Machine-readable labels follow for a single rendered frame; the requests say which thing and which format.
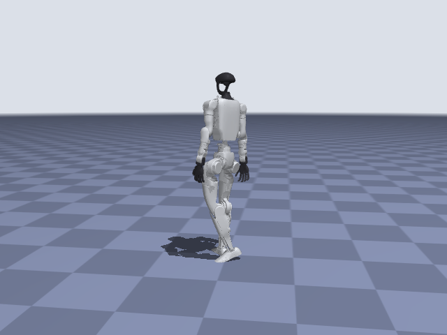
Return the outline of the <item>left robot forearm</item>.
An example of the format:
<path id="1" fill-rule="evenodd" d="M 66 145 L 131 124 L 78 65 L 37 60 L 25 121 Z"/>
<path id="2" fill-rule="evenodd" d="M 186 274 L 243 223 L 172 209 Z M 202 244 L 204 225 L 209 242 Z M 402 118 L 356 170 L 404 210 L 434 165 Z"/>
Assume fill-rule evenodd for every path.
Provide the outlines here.
<path id="1" fill-rule="evenodd" d="M 207 128 L 202 128 L 200 131 L 200 146 L 198 150 L 198 155 L 196 161 L 202 163 L 202 158 L 207 155 L 208 146 L 210 144 L 209 130 Z"/>

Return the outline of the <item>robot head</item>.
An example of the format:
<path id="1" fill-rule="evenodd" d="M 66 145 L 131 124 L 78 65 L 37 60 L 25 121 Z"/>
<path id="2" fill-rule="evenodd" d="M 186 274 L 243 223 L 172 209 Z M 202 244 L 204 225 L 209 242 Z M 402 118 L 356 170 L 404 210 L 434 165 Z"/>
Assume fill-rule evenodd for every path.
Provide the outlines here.
<path id="1" fill-rule="evenodd" d="M 234 100 L 230 96 L 230 92 L 228 91 L 228 87 L 230 83 L 235 82 L 235 77 L 231 73 L 221 73 L 215 78 L 217 82 L 217 91 L 222 96 L 222 98 L 228 99 L 228 100 Z M 224 84 L 226 86 L 224 91 L 219 90 L 219 84 Z"/>

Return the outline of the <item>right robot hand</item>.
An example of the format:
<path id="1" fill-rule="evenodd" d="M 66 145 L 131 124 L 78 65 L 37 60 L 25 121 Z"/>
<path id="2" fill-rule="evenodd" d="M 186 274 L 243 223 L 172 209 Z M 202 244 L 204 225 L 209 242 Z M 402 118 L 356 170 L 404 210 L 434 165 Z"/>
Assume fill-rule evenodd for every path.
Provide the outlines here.
<path id="1" fill-rule="evenodd" d="M 245 156 L 245 162 L 240 162 L 240 164 L 241 164 L 240 168 L 235 174 L 235 176 L 237 176 L 238 172 L 240 172 L 240 178 L 238 181 L 240 181 L 241 178 L 242 178 L 241 182 L 243 182 L 243 180 L 244 181 L 249 180 L 249 168 L 247 166 L 247 156 Z"/>

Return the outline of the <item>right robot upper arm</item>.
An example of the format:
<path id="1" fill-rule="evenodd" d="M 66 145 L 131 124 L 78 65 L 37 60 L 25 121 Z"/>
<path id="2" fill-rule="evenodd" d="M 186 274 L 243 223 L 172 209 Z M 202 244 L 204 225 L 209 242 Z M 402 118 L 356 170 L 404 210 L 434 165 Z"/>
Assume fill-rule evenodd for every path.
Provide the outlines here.
<path id="1" fill-rule="evenodd" d="M 246 111 L 246 105 L 240 103 L 240 129 L 239 133 L 237 134 L 238 139 L 246 137 Z"/>

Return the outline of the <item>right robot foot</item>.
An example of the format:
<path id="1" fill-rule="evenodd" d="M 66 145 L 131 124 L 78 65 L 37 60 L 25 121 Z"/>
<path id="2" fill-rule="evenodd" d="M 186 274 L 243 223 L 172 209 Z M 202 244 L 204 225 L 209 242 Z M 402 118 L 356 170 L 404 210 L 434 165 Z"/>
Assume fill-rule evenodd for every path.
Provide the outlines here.
<path id="1" fill-rule="evenodd" d="M 212 248 L 212 251 L 217 253 L 217 254 L 219 254 L 219 255 L 222 255 L 226 251 L 226 248 L 224 248 L 222 246 L 222 249 L 218 249 L 218 247 L 216 247 L 216 248 Z"/>

